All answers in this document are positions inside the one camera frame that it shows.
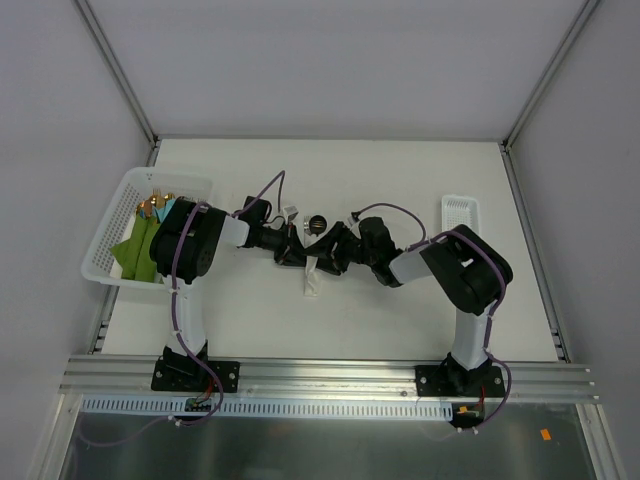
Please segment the black slotted spoon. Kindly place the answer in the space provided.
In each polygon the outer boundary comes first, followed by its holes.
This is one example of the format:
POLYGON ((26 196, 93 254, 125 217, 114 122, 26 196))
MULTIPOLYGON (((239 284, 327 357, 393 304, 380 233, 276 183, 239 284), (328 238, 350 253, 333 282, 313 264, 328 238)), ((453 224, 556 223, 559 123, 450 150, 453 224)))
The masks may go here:
POLYGON ((328 226, 328 223, 324 216, 319 214, 311 216, 311 221, 310 221, 311 235, 309 236, 319 236, 323 234, 327 230, 327 226, 328 226))

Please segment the white paper napkin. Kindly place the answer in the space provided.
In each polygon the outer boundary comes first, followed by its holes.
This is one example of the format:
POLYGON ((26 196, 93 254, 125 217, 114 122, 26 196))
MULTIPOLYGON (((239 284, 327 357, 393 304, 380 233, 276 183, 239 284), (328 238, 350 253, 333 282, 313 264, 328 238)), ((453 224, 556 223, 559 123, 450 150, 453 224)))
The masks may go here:
POLYGON ((320 295, 321 279, 316 271, 317 258, 307 257, 304 269, 304 296, 318 297, 320 295))

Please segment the silver fork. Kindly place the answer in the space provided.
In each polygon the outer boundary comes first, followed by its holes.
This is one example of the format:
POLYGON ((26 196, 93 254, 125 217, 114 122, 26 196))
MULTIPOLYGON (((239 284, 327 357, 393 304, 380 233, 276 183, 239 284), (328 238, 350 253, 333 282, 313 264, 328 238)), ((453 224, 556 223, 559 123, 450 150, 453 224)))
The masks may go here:
POLYGON ((304 216, 304 219, 303 219, 303 230, 304 230, 306 235, 311 235, 310 221, 311 221, 311 216, 310 215, 304 216))

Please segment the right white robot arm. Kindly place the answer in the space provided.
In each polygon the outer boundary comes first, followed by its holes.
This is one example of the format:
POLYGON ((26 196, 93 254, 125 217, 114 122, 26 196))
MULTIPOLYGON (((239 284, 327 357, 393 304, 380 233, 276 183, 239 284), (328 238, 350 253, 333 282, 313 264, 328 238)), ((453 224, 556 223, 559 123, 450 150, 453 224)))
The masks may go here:
POLYGON ((406 250, 396 246, 379 217, 364 219, 358 229, 354 234, 338 222, 304 254, 315 257, 319 269, 336 275, 352 263, 365 265, 391 288, 435 279, 455 306, 456 317, 451 350, 429 382, 456 396, 478 393, 493 367, 493 316, 513 280, 508 262, 464 224, 406 250))

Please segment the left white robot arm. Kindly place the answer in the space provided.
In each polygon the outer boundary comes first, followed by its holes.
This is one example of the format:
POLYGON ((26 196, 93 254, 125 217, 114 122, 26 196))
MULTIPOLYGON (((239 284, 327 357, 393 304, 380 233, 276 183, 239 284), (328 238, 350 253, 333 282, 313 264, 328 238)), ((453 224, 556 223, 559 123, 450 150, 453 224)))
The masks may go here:
POLYGON ((204 328, 202 278, 219 244, 261 248, 278 265, 305 267, 307 257, 296 227, 267 225, 268 203, 249 197, 234 217, 204 202, 178 199, 149 247, 151 260, 170 294, 170 336, 154 366, 151 389, 159 392, 235 393, 236 361, 211 360, 204 328))

